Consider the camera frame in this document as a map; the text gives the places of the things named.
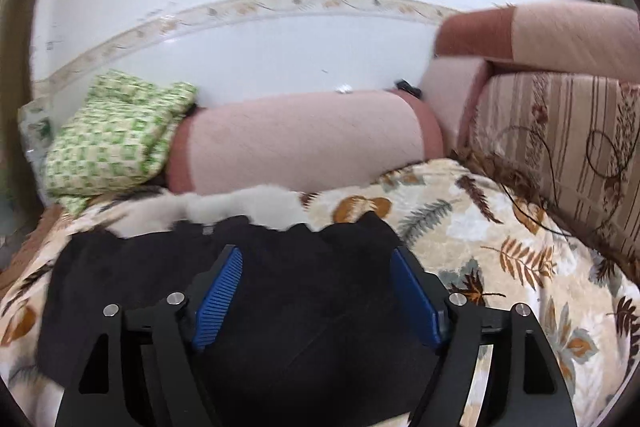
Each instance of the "fern leaf print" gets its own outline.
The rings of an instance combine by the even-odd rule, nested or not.
[[[449,201],[437,200],[427,203],[400,221],[398,235],[408,247],[411,247],[426,232],[437,227],[442,218],[451,212],[453,207]]]
[[[636,314],[636,306],[631,298],[618,301],[616,311],[612,314],[616,319],[616,333],[620,337],[629,337],[629,356],[626,365],[626,375],[633,369],[636,356],[640,350],[640,316]]]
[[[486,201],[486,196],[484,195],[484,192],[482,192],[482,189],[478,187],[478,185],[476,184],[476,182],[471,176],[464,175],[460,177],[456,181],[456,187],[462,188],[462,190],[464,190],[468,194],[469,198],[471,198],[471,201],[473,201],[475,206],[478,207],[478,209],[480,210],[480,213],[484,216],[486,220],[493,221],[498,225],[503,224],[500,221],[500,219],[494,216],[494,213],[491,211],[491,208],[489,207],[489,204]]]
[[[516,239],[507,237],[499,249],[494,247],[480,248],[497,251],[500,254],[502,271],[509,273],[513,279],[519,280],[522,286],[526,282],[532,290],[544,288],[545,279],[553,279],[556,273],[553,247],[534,251],[524,247]]]
[[[31,288],[37,281],[39,281],[41,277],[49,273],[53,269],[53,264],[54,261],[49,261],[48,263],[43,264],[35,272],[25,277],[24,281],[22,281],[22,283],[20,284],[18,291],[15,293],[15,296],[9,299],[4,305],[4,309],[2,309],[2,314],[0,314],[0,317],[4,317],[6,312],[9,311],[9,308],[15,301],[17,301],[20,297],[27,293],[29,288]]]

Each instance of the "leaf pattern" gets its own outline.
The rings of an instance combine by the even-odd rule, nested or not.
[[[468,300],[478,306],[486,306],[484,301],[486,296],[506,297],[503,293],[485,293],[482,270],[475,259],[470,259],[459,272],[441,271],[438,273],[438,277],[449,288],[449,292],[462,293]]]
[[[517,197],[542,203],[540,189],[528,172],[516,169],[510,162],[495,153],[482,153],[471,148],[452,152],[452,158],[460,162],[472,174],[485,176],[497,184],[509,187]]]
[[[636,306],[631,298],[622,297],[618,301],[616,311],[616,333],[620,337],[629,337],[629,358],[626,363],[626,373],[631,371],[640,349],[640,317],[636,315]]]
[[[303,208],[309,208],[311,202],[318,197],[318,192],[302,192],[300,194],[300,204]]]
[[[36,323],[36,312],[31,306],[25,305],[15,312],[7,324],[0,346],[6,347],[13,341],[25,336]]]
[[[18,291],[4,305],[4,309],[2,309],[2,314],[0,314],[0,317],[4,317],[6,315],[6,312],[9,310],[9,308],[15,301],[17,301],[20,297],[22,297],[25,293],[27,293],[29,288],[31,288],[38,280],[40,280],[42,276],[44,276],[45,274],[51,271],[51,269],[53,268],[53,263],[54,261],[49,261],[48,263],[45,263],[42,266],[40,266],[40,268],[38,268],[35,272],[25,277],[24,281],[22,281],[22,283],[20,284]]]
[[[437,200],[427,203],[408,216],[402,218],[398,226],[398,235],[410,247],[428,230],[440,224],[443,217],[453,211],[449,201]]]
[[[466,174],[461,176],[456,181],[456,187],[464,190],[468,196],[471,198],[471,201],[474,202],[475,206],[478,207],[480,213],[488,220],[497,223],[498,225],[502,225],[503,223],[500,219],[494,216],[494,213],[491,211],[489,204],[486,202],[486,196],[484,192],[478,185],[475,180]]]
[[[540,118],[539,115],[548,114],[548,108],[546,105],[546,99],[548,97],[549,79],[543,73],[533,73],[531,90],[533,94],[533,100],[531,101],[531,122],[530,129],[533,132],[528,132],[526,137],[526,149],[525,149],[525,161],[533,181],[536,185],[540,185],[540,179],[537,172],[540,171],[540,162],[543,159],[543,143],[538,136],[546,136],[546,124],[544,118]]]
[[[349,196],[344,198],[334,210],[334,223],[355,223],[365,212],[372,210],[382,219],[391,210],[391,201],[386,198],[365,198]]]
[[[526,281],[532,289],[536,286],[543,288],[544,280],[551,280],[556,272],[556,263],[553,261],[554,248],[546,247],[536,252],[529,247],[524,247],[515,238],[508,236],[500,249],[493,247],[481,247],[485,250],[494,250],[500,253],[500,268],[508,272],[514,279],[520,280],[524,286]]]
[[[19,383],[34,385],[40,378],[42,378],[42,375],[37,366],[33,363],[25,362],[24,365],[17,365],[17,368],[9,374],[7,387],[11,391]]]
[[[620,84],[620,95],[616,104],[616,126],[612,146],[618,152],[609,157],[609,166],[607,172],[617,172],[619,169],[619,158],[631,158],[635,155],[633,147],[635,147],[634,136],[636,135],[636,113],[638,105],[638,90],[631,89],[627,83]],[[604,186],[604,200],[602,202],[602,211],[604,215],[609,216],[618,206],[620,198],[624,196],[623,187],[628,184],[628,169],[620,170],[619,176],[614,176],[607,180]],[[610,219],[604,220],[598,230],[598,236],[604,243],[612,244],[615,228]],[[640,276],[636,270],[632,271],[636,277]]]
[[[513,215],[533,235],[540,230],[540,223],[545,219],[545,210],[534,203],[528,203],[524,198],[515,198]]]
[[[602,256],[598,251],[589,249],[591,268],[589,280],[597,286],[606,286],[612,297],[616,297],[622,284],[622,271],[612,259]]]
[[[599,349],[591,335],[584,328],[572,329],[569,318],[569,304],[565,303],[560,313],[560,321],[556,323],[556,305],[550,298],[541,323],[558,361],[562,377],[571,396],[575,393],[575,363],[587,362]]]
[[[415,174],[413,166],[408,166],[383,174],[378,183],[385,192],[390,192],[403,185],[424,185],[424,179]]]

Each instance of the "decorative wall border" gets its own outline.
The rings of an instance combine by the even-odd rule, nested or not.
[[[31,83],[33,98],[48,97],[78,78],[158,42],[257,20],[303,15],[385,17],[439,25],[457,10],[415,0],[225,0],[163,16],[120,33],[79,55],[49,78]]]

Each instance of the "black cloth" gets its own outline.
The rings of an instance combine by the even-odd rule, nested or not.
[[[44,375],[69,384],[102,309],[185,290],[225,245],[242,277],[215,343],[196,355],[225,426],[364,426],[415,408],[433,369],[398,309],[389,260],[398,236],[375,214],[311,232],[244,217],[120,239],[76,234],[54,266],[38,340]]]

